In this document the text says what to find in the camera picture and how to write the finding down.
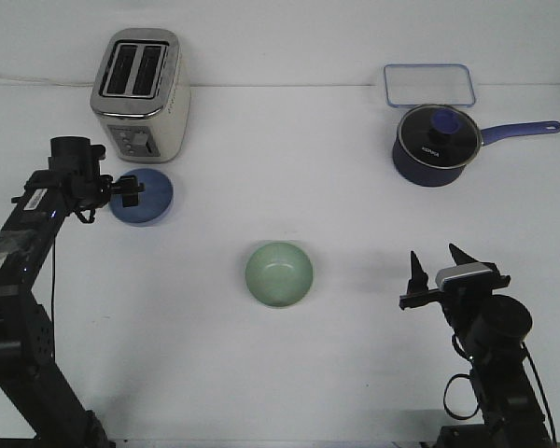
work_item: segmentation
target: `saucepan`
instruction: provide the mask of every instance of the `saucepan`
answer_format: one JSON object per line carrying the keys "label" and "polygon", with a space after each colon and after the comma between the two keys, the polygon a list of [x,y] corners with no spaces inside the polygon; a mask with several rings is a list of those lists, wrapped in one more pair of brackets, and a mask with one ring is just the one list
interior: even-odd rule
{"label": "saucepan", "polygon": [[423,187],[454,182],[481,147],[503,138],[559,133],[559,121],[535,121],[481,130],[464,112],[449,105],[420,105],[398,127],[392,160],[400,174]]}

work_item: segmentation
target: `purple handle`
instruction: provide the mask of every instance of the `purple handle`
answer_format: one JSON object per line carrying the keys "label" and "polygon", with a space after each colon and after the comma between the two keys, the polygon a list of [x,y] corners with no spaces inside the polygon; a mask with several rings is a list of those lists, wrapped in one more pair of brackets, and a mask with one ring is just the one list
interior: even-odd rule
{"label": "purple handle", "polygon": [[532,123],[504,124],[502,126],[482,129],[482,140],[483,145],[487,146],[508,137],[559,132],[560,121],[536,121]]}

